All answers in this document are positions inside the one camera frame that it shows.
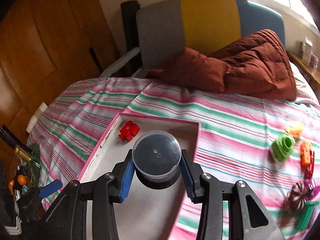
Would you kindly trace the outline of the red cylindrical toy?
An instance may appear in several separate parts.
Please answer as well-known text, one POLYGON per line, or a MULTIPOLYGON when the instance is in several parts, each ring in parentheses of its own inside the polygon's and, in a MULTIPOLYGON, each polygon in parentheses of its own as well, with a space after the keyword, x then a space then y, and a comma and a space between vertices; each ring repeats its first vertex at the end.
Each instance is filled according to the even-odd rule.
POLYGON ((315 162, 315 153, 313 150, 310 150, 310 164, 306 167, 304 179, 312 178, 313 170, 314 170, 314 162, 315 162))

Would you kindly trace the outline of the dark brown flower ornament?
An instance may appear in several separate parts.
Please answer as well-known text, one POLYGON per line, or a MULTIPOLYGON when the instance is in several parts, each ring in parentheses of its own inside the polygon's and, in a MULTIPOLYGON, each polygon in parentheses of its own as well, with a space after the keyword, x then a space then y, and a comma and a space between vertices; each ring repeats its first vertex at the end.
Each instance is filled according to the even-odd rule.
POLYGON ((313 196, 314 187, 303 182, 295 183, 287 194, 286 205, 291 212, 301 212, 308 198, 313 196))

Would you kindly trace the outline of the white carton box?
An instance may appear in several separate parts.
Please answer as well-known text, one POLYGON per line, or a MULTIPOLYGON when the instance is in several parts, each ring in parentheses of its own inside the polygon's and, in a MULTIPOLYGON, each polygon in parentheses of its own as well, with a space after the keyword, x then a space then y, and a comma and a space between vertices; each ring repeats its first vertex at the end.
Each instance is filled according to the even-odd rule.
POLYGON ((302 42, 301 50, 303 63, 307 66, 310 64, 312 47, 312 41, 308 37, 306 37, 305 40, 302 42))

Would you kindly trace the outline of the striped bed cover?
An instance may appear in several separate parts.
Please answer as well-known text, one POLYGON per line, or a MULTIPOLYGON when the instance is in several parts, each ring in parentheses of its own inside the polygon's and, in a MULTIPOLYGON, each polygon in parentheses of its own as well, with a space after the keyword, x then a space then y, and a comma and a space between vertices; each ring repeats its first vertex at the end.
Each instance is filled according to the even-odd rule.
POLYGON ((283 201, 303 179, 300 147, 280 170, 272 167, 269 149, 288 124, 303 124, 302 138, 319 153, 319 103, 266 100, 214 94, 130 78, 76 82, 48 106, 27 143, 40 147, 41 185, 67 183, 84 167, 108 125, 118 113, 145 114, 200 123, 196 161, 219 180, 244 180, 273 216, 286 239, 303 239, 298 216, 283 201))

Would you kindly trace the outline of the green plastic holder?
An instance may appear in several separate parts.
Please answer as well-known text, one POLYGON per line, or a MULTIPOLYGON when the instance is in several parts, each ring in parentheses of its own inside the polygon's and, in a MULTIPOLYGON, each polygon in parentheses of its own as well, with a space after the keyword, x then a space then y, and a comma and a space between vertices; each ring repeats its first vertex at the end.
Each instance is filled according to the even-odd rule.
POLYGON ((305 230, 312 226, 312 223, 315 220, 318 205, 319 201, 306 201, 300 214, 298 223, 296 224, 297 230, 305 230))

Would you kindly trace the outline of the orange linked cubes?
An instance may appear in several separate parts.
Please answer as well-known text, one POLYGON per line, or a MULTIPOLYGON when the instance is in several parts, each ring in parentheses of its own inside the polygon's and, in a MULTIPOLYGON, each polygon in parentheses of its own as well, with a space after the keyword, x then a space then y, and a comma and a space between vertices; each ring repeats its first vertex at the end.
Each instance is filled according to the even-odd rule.
POLYGON ((312 151, 312 144, 307 140, 303 140, 300 144, 300 159, 301 159, 301 165, 303 167, 307 167, 310 165, 311 151, 312 151))

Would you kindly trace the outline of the purple small box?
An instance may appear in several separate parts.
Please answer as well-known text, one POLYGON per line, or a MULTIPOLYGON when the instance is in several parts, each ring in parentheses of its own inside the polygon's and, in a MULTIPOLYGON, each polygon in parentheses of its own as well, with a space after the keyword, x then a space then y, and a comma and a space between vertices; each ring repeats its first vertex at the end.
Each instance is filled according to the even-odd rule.
POLYGON ((318 67, 318 57, 312 52, 310 56, 309 66, 311 68, 317 69, 318 67))

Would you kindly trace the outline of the dark bottle with gold neck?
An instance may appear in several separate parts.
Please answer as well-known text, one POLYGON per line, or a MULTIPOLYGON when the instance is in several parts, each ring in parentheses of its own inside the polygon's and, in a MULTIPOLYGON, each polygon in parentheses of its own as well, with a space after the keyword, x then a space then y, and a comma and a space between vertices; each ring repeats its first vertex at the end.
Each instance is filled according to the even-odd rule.
POLYGON ((1 139, 13 149, 14 155, 18 160, 26 163, 32 163, 34 161, 31 156, 32 150, 22 143, 5 125, 1 126, 1 139))

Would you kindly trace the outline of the magenta plastic cone toy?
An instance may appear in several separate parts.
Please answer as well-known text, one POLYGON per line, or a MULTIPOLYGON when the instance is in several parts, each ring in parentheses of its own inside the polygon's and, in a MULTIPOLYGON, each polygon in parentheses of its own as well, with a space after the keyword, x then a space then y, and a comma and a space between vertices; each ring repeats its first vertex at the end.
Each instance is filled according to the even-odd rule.
POLYGON ((319 194, 319 186, 316 185, 316 182, 313 178, 305 179, 304 185, 307 189, 307 200, 313 200, 319 194))

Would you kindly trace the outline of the wooden side table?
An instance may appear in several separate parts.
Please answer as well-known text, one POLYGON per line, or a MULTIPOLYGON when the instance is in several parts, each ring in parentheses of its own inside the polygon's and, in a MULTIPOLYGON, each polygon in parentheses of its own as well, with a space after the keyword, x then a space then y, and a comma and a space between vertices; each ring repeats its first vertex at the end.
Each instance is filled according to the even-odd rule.
POLYGON ((287 55, 289 57, 289 60, 292 61, 297 67, 301 68, 303 73, 307 75, 307 77, 310 79, 310 86, 314 92, 317 92, 319 90, 320 85, 320 73, 318 69, 312 68, 310 66, 307 66, 301 57, 298 55, 286 51, 287 55))

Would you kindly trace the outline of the orange fruit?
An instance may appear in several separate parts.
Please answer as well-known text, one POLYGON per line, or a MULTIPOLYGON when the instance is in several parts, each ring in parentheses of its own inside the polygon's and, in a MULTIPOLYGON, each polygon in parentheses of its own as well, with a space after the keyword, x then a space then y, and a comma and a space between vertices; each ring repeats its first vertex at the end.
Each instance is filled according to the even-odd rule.
POLYGON ((26 177, 25 177, 24 175, 19 174, 19 175, 17 176, 17 182, 18 182, 21 186, 24 186, 24 185, 27 184, 27 179, 26 179, 26 177))

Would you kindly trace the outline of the yellow orange plastic tool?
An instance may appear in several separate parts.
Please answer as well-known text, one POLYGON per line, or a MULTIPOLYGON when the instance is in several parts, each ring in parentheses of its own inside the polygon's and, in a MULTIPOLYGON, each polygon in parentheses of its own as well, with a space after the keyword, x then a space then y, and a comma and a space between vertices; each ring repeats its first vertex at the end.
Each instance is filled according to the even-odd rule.
POLYGON ((287 134, 291 135, 293 138, 298 139, 300 138, 300 135, 303 131, 303 125, 302 124, 287 125, 285 127, 285 131, 287 134))

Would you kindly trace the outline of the pink rimmed white tray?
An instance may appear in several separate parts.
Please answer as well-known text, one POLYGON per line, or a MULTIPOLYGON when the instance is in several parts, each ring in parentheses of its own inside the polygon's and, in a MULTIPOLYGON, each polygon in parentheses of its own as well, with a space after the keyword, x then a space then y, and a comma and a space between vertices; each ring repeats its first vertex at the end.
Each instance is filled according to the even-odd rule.
MULTIPOLYGON (((172 134, 181 149, 194 157, 201 125, 196 121, 140 114, 119 113, 111 121, 95 146, 78 180, 82 183, 98 179, 124 161, 139 137, 160 130, 172 134), (133 121, 140 128, 131 141, 122 141, 120 129, 133 121)), ((180 174, 164 183, 146 180, 135 172, 129 195, 122 204, 114 204, 119 239, 172 239, 180 207, 186 197, 180 174)))

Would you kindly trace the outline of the red toy block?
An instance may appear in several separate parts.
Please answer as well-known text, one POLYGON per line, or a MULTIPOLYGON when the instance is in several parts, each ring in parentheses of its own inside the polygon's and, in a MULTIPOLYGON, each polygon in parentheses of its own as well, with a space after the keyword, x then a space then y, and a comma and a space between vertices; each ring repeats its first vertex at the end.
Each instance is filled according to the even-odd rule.
POLYGON ((120 134, 118 137, 122 141, 131 141, 139 131, 139 126, 130 120, 120 129, 120 134))

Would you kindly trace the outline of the green plug-in device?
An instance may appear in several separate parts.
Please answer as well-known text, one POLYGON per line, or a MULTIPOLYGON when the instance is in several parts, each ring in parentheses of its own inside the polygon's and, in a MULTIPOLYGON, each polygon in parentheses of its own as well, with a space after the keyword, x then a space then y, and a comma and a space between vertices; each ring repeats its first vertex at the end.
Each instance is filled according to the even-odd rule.
POLYGON ((295 140, 289 134, 280 135, 271 145, 270 152, 276 163, 283 163, 293 152, 295 140))

